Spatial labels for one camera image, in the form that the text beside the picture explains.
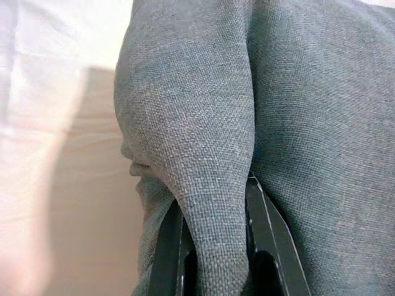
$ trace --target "white wall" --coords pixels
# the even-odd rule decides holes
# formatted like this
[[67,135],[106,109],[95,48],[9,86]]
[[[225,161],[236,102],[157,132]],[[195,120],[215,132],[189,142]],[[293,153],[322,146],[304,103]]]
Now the white wall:
[[0,295],[136,284],[143,214],[112,102],[131,2],[0,4]]

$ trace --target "gray woven fabric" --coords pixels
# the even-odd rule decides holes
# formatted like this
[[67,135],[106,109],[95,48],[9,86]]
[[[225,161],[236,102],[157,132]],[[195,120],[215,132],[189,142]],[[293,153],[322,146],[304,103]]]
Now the gray woven fabric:
[[135,0],[115,79],[141,176],[145,295],[175,197],[199,293],[240,295],[250,169],[313,295],[395,293],[395,10],[319,0]]

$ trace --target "gray fabric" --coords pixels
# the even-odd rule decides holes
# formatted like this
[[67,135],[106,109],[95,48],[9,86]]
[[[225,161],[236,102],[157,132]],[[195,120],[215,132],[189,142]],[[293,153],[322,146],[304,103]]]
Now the gray fabric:
[[115,80],[146,211],[134,294],[175,197],[199,293],[239,295],[250,169],[313,295],[394,295],[395,11],[319,0],[135,0]]

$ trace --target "textured fabric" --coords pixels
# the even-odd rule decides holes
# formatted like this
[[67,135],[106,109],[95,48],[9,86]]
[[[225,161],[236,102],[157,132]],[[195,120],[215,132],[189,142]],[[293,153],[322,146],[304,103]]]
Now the textured fabric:
[[395,10],[319,0],[136,0],[115,108],[146,211],[135,295],[173,197],[199,293],[240,295],[250,169],[313,295],[394,295]]

